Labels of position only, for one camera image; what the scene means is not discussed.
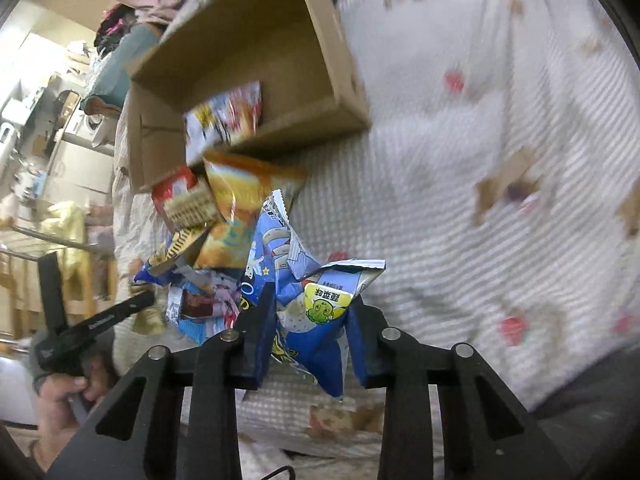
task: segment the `striped fabric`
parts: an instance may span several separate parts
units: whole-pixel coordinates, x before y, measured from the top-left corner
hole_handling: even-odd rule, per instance
[[[189,1],[167,34],[206,1]],[[636,338],[639,253],[616,210],[640,169],[638,69],[596,0],[338,5],[373,126],[286,158],[311,174],[292,225],[320,258],[385,258],[388,270],[364,299],[423,343],[475,345],[533,408]],[[120,121],[121,163],[125,139]],[[474,226],[475,184],[522,146],[536,150],[540,192],[525,205],[498,202]],[[149,255],[162,226],[124,176],[114,200],[124,272]],[[161,339],[187,344],[174,333]],[[121,369],[155,343],[121,324]],[[239,403],[238,425],[306,454],[375,456],[377,433],[323,440],[306,430],[311,405],[381,402],[383,392],[362,390],[351,371],[336,404],[274,363],[264,387]]]

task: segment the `orange snack bag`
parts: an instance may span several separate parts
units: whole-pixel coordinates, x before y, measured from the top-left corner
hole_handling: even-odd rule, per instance
[[[292,202],[304,184],[306,171],[213,150],[205,152],[203,161],[223,221],[212,226],[193,267],[219,269],[239,279],[246,268],[262,203],[274,189],[281,189],[285,200]]]

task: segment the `human hand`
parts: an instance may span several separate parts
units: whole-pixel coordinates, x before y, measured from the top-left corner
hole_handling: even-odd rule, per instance
[[[47,471],[71,437],[78,422],[71,410],[69,397],[82,394],[90,402],[100,403],[108,393],[111,381],[101,358],[91,362],[90,378],[52,374],[42,383],[38,397],[38,433],[40,439],[33,448],[33,457]]]

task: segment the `snack bag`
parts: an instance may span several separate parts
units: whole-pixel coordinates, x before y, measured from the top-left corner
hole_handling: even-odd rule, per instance
[[[193,267],[216,269],[239,281],[264,200],[279,187],[293,197],[306,172],[211,150],[204,155],[204,164],[222,220],[212,226]]]
[[[320,265],[291,229],[276,190],[262,207],[240,290],[255,305],[264,283],[275,283],[278,334],[272,355],[311,373],[323,390],[340,398],[349,354],[344,314],[384,269],[384,260]]]
[[[193,294],[213,294],[216,290],[234,291],[238,288],[238,280],[212,269],[181,266],[176,267],[174,273],[184,278],[181,283],[184,283],[187,290]]]
[[[191,265],[200,253],[206,238],[207,227],[204,225],[186,227],[169,234],[136,273],[134,282],[169,285],[174,279],[176,267]]]
[[[209,185],[187,167],[156,184],[151,199],[171,232],[219,218]]]
[[[198,344],[227,328],[232,328],[238,313],[229,291],[191,294],[184,283],[169,288],[166,320]]]
[[[217,144],[237,144],[255,135],[261,114],[258,81],[215,95],[185,113],[187,164]]]

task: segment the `metal screw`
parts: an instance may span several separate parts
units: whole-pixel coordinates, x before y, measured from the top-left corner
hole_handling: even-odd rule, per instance
[[[388,341],[395,341],[400,339],[400,331],[397,328],[388,326],[382,331],[382,337]]]
[[[471,345],[462,343],[456,346],[456,354],[460,357],[471,357],[474,354],[474,349]]]
[[[238,332],[238,330],[223,330],[222,332],[220,332],[220,339],[222,339],[222,341],[226,341],[227,343],[231,343],[232,341],[235,341],[236,339],[238,339],[240,337],[240,333]]]
[[[154,361],[158,361],[162,359],[166,355],[166,348],[164,346],[153,346],[149,349],[147,354],[149,359],[153,359]]]

